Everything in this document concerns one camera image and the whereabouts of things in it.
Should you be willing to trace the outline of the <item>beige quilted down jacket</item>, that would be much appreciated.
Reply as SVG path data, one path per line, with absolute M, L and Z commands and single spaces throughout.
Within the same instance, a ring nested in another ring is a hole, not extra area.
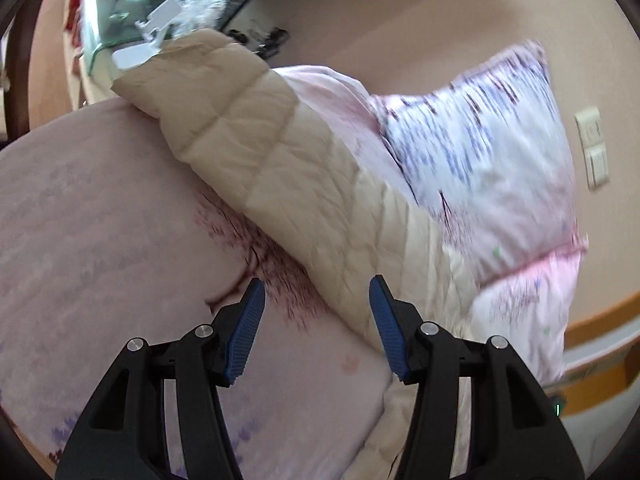
M 457 336 L 476 287 L 373 132 L 362 85 L 273 70 L 201 30 L 113 88 L 206 183 L 206 232 L 257 252 L 266 324 L 239 393 L 224 396 L 244 474 L 397 478 L 416 388 L 385 363 L 370 279 Z

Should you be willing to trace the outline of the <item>lower pink floral pillow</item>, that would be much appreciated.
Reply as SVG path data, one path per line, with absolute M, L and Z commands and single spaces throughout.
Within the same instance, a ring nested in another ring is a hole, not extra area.
M 482 289 L 471 307 L 474 336 L 506 338 L 543 385 L 564 373 L 564 335 L 586 251 L 578 243 L 550 252 Z

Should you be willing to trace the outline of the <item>pink floral bed sheet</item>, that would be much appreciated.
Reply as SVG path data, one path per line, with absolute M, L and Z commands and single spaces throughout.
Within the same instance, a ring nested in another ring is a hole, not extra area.
M 303 268 L 123 100 L 26 134 L 1 153 L 2 410 L 54 467 L 129 339 L 175 340 L 251 278 L 265 312 L 244 374 L 219 393 L 242 474 L 340 478 L 390 371 Z

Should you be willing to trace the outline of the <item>upper floral pillow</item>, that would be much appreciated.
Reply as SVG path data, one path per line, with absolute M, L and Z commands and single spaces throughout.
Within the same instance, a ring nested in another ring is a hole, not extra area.
M 424 96 L 377 96 L 326 66 L 280 75 L 361 165 L 431 215 L 480 284 L 572 238 L 574 165 L 535 41 Z

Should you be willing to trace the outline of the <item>beige wall light switch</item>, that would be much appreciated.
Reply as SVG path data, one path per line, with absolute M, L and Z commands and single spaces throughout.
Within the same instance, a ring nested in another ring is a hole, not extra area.
M 610 174 L 608 173 L 608 152 L 604 143 L 593 145 L 584 151 L 587 182 L 593 190 L 608 183 Z

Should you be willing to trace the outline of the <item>beige wall socket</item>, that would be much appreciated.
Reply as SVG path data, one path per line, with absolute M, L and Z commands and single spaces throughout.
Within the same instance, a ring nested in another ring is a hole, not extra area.
M 575 114 L 582 148 L 593 148 L 604 142 L 604 134 L 601 124 L 600 110 L 595 107 L 587 107 Z

